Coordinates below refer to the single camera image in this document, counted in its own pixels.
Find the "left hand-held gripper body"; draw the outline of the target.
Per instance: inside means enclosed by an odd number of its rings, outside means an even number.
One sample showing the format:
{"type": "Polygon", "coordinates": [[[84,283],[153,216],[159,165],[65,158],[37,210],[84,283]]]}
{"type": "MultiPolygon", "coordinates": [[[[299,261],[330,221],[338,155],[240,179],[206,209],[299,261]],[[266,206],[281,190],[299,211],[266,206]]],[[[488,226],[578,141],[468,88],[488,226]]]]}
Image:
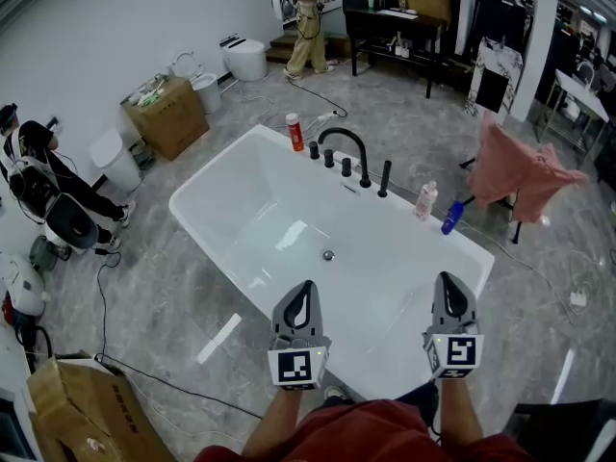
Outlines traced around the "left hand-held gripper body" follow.
{"type": "Polygon", "coordinates": [[[286,391],[317,390],[330,346],[331,340],[326,336],[272,334],[268,360],[273,385],[286,391]]]}

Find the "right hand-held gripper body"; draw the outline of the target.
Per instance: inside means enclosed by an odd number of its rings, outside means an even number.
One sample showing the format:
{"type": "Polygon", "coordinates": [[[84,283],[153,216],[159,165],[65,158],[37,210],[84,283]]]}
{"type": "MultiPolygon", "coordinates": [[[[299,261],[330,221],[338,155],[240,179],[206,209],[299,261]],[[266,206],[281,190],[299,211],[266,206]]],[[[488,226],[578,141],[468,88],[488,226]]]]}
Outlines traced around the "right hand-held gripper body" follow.
{"type": "Polygon", "coordinates": [[[464,379],[478,368],[484,336],[476,322],[445,329],[429,327],[423,334],[432,379],[464,379]]]}

